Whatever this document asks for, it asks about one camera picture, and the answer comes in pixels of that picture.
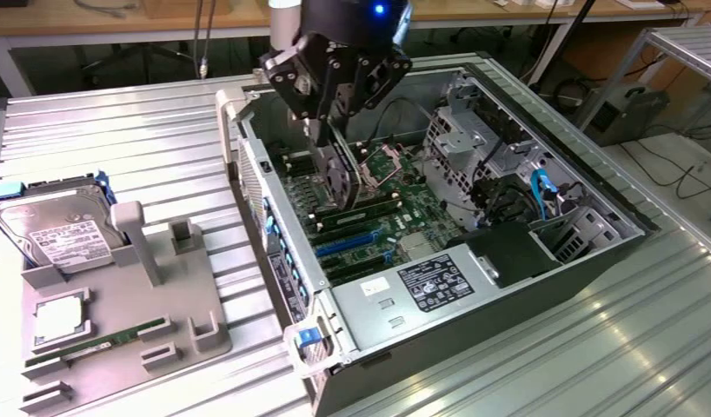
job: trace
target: circuit board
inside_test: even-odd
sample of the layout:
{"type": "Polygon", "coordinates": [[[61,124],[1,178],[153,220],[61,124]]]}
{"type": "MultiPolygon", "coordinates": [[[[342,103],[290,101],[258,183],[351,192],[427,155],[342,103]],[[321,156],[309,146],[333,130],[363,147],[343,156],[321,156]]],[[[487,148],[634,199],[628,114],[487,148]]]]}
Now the circuit board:
{"type": "MultiPolygon", "coordinates": [[[[362,181],[358,204],[363,202],[366,207],[367,202],[394,194],[397,194],[395,203],[398,204],[390,201],[393,211],[383,213],[381,210],[377,215],[371,215],[373,211],[370,210],[370,215],[357,221],[357,224],[341,228],[341,233],[333,233],[338,239],[326,239],[331,232],[325,233],[319,230],[310,218],[311,213],[335,211],[333,199],[323,185],[323,178],[311,174],[286,176],[282,179],[297,218],[306,231],[307,240],[314,251],[322,254],[318,256],[318,262],[333,285],[339,285],[377,272],[379,269],[410,261],[406,253],[398,250],[398,241],[405,236],[421,232],[430,246],[435,250],[441,250],[449,239],[463,233],[446,211],[439,208],[439,200],[426,183],[419,181],[419,173],[413,166],[413,163],[419,162],[415,158],[411,162],[407,151],[395,153],[390,150],[389,153],[390,155],[377,149],[363,162],[370,179],[379,184],[374,186],[373,183],[362,181]],[[395,170],[391,155],[397,155],[398,170],[395,170]],[[367,234],[370,243],[326,254],[325,249],[330,248],[331,245],[350,242],[349,239],[353,235],[363,236],[367,234]]],[[[358,205],[341,215],[346,215],[349,212],[357,213],[357,208],[358,205]]]]}

